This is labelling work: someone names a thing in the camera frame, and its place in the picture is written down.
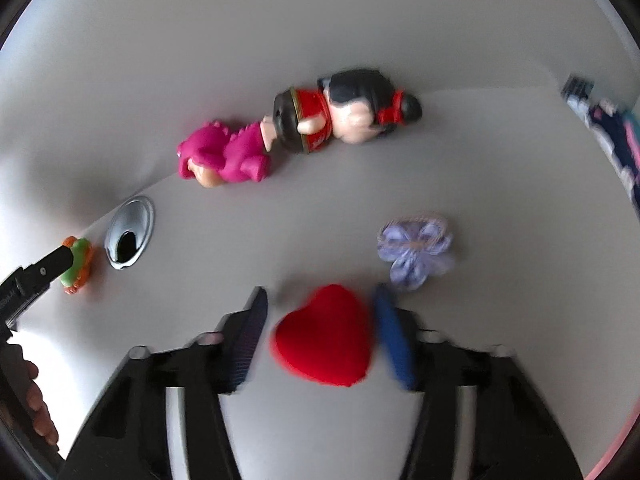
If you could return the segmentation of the person's left hand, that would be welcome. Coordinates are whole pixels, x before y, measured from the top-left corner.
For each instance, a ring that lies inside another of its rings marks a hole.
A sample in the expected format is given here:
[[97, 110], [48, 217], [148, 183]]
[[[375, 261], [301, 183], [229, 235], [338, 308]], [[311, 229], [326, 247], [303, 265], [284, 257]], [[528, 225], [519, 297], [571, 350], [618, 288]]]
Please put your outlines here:
[[35, 379], [39, 375], [38, 367], [33, 362], [25, 361], [28, 377], [30, 380], [26, 393], [26, 402], [32, 410], [32, 426], [39, 437], [42, 437], [48, 445], [58, 447], [58, 430], [52, 422], [47, 403], [44, 402], [42, 392]]

